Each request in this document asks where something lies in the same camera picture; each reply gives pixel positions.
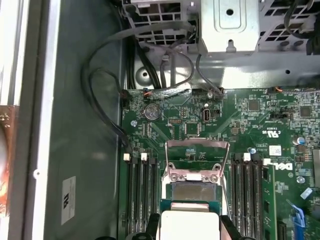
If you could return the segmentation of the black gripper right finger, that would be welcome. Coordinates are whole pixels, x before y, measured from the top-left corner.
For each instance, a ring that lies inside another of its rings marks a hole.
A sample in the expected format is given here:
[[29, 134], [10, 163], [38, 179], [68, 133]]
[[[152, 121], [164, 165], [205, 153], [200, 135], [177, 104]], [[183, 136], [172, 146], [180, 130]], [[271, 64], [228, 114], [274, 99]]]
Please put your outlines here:
[[242, 236], [227, 215], [219, 216], [219, 229], [221, 240], [252, 240], [251, 237]]

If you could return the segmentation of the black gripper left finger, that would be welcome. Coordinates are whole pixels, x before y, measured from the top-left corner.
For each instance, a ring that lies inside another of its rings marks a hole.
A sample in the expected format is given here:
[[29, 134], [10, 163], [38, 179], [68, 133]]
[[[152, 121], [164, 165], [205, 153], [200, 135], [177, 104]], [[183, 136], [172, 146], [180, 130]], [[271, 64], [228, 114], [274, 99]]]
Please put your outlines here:
[[152, 213], [146, 226], [145, 232], [135, 232], [128, 235], [129, 240], [156, 240], [160, 221], [160, 214]]

